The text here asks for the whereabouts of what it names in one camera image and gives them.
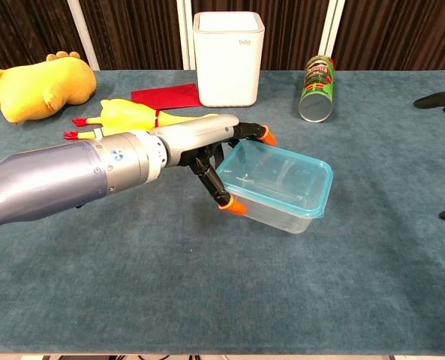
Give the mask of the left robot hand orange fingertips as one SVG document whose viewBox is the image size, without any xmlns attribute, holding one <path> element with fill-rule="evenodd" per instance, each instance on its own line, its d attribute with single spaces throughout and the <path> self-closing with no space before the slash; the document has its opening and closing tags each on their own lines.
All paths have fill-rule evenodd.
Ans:
<svg viewBox="0 0 445 360">
<path fill-rule="evenodd" d="M 167 153 L 167 167 L 190 167 L 222 211 L 235 215 L 247 212 L 245 205 L 228 193 L 211 165 L 224 159 L 222 144 L 234 147 L 241 139 L 276 145 L 275 136 L 266 125 L 241 122 L 235 115 L 221 114 L 155 127 L 149 131 L 158 137 Z"/>
</svg>

